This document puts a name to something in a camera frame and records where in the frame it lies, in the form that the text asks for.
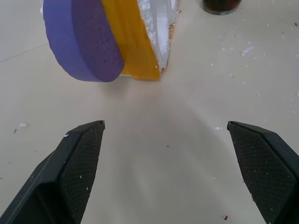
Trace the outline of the purple foam disc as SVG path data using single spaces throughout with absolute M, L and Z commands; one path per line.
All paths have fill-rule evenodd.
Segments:
M 124 61 L 101 0 L 43 0 L 46 35 L 59 65 L 73 78 L 112 82 Z

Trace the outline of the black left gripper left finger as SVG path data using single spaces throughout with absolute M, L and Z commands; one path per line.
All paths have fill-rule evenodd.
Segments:
M 94 184 L 105 122 L 80 125 L 40 162 L 0 224 L 80 224 Z

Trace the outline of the dark glass jar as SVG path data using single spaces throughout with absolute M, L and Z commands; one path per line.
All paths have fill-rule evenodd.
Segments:
M 202 0 L 203 9 L 214 15 L 226 15 L 234 12 L 242 0 Z

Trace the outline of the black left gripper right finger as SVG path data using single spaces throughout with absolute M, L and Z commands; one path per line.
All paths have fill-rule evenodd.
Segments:
M 275 132 L 230 121 L 238 165 L 266 224 L 299 224 L 299 155 Z

